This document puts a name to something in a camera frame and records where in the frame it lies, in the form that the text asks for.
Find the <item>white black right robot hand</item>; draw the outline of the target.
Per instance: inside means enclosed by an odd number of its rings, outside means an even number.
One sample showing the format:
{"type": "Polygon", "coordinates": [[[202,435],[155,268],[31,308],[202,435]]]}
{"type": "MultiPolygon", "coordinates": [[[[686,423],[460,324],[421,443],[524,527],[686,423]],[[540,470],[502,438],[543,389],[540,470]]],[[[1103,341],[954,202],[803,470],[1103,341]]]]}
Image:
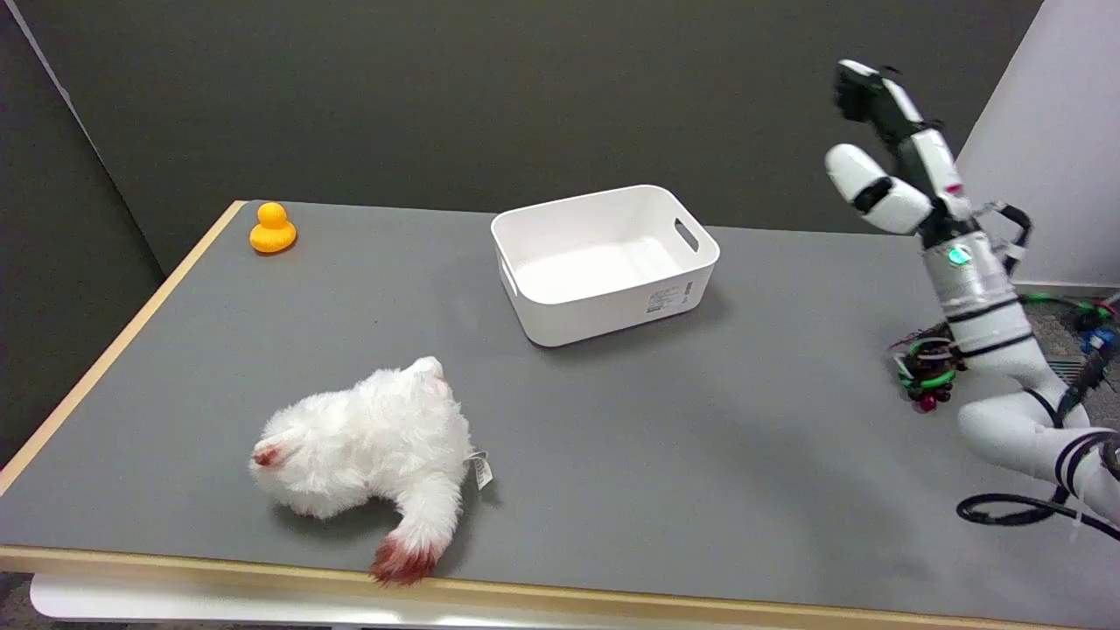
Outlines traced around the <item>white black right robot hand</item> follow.
{"type": "Polygon", "coordinates": [[[893,169],[855,143],[837,143],[824,157],[829,179],[865,222],[887,233],[918,235],[924,248],[976,232],[976,207],[942,126],[921,115],[892,74],[860,61],[837,62],[836,106],[844,120],[872,127],[893,169]]]}

